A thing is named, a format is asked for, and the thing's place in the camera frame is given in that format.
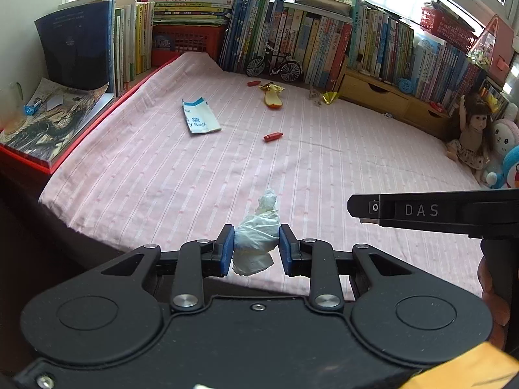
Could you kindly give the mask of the person's right hand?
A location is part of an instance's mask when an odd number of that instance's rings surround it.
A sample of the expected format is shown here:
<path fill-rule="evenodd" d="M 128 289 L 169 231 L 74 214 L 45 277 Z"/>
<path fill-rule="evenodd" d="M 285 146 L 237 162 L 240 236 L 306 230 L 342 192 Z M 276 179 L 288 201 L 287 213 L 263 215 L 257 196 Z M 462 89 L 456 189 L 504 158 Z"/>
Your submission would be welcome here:
<path fill-rule="evenodd" d="M 482 289 L 482 300 L 486 303 L 493 317 L 493 331 L 490 342 L 497 348 L 504 349 L 510 320 L 510 308 L 508 303 L 499 297 L 493 287 L 493 278 L 487 267 L 487 259 L 482 257 L 478 265 L 478 281 Z"/>

